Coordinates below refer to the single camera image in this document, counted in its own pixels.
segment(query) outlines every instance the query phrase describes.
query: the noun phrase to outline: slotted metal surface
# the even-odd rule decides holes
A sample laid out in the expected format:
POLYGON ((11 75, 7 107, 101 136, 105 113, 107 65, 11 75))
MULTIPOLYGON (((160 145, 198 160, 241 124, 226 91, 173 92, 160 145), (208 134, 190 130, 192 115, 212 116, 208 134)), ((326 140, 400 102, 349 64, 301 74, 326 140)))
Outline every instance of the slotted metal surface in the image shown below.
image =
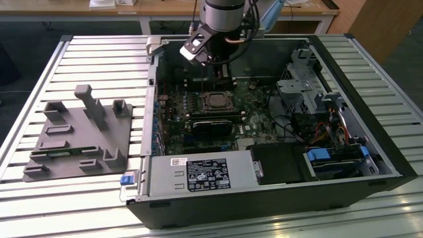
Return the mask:
MULTIPOLYGON (((0 167, 0 237, 386 237, 423 232, 423 177, 332 211, 288 214, 221 224, 150 231, 119 201, 119 175, 21 181, 22 168, 45 120, 45 102, 79 107, 71 90, 90 84, 94 98, 109 105, 125 99, 134 106, 127 170, 139 166, 142 107, 148 64, 143 36, 73 37, 51 57, 45 82, 27 116, 3 153, 0 167)), ((402 97, 381 69, 344 36, 321 36, 334 60, 362 96, 418 175, 423 175, 420 111, 402 97)), ((334 85, 322 74, 332 90, 334 85)), ((134 188, 126 191, 134 194, 134 188)))

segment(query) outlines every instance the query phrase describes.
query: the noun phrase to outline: power supply label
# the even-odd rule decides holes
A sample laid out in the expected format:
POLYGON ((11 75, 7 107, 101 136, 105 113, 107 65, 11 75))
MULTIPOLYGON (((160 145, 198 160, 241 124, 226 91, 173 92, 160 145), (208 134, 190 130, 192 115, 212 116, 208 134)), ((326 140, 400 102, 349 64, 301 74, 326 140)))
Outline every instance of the power supply label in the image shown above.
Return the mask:
POLYGON ((230 188, 225 159, 186 161, 188 191, 230 188))

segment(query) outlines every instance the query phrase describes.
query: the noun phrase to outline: wooden cabinet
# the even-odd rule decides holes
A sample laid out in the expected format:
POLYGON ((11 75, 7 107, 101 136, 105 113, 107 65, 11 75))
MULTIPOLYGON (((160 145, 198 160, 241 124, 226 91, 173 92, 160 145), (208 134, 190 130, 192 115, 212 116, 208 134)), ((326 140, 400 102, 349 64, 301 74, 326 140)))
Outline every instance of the wooden cabinet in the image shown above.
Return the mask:
POLYGON ((340 8, 328 33, 350 33, 382 63, 423 15, 423 0, 332 0, 340 8))

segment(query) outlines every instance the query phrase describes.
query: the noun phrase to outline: blue tab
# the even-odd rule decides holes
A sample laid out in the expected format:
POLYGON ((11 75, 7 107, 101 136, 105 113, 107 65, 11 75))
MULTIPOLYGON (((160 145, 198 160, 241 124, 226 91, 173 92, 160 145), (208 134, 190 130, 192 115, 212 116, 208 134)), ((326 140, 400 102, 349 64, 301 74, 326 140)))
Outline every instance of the blue tab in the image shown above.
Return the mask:
POLYGON ((360 151, 361 151, 361 153, 362 153, 362 156, 366 157, 366 156, 369 155, 369 152, 368 152, 368 150, 366 150, 366 147, 365 147, 365 146, 361 146, 358 149, 360 149, 360 151))
POLYGON ((306 153, 306 157, 309 161, 328 160, 330 158, 326 149, 310 149, 306 153))
POLYGON ((122 175, 119 178, 119 185, 125 186, 125 185, 131 185, 133 184, 133 175, 122 175))
POLYGON ((310 151, 306 152, 306 157, 309 161, 313 161, 316 159, 310 151))

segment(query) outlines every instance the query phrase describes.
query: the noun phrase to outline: gray plastic stand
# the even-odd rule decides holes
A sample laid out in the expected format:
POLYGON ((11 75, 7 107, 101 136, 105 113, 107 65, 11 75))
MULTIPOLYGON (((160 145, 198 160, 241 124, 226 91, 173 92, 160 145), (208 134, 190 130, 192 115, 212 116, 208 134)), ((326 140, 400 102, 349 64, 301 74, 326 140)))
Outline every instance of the gray plastic stand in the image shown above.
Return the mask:
POLYGON ((114 100, 110 106, 101 106, 90 91, 89 85, 74 88, 85 108, 66 109, 61 101, 46 103, 42 132, 23 169, 25 182, 125 171, 131 105, 114 100))

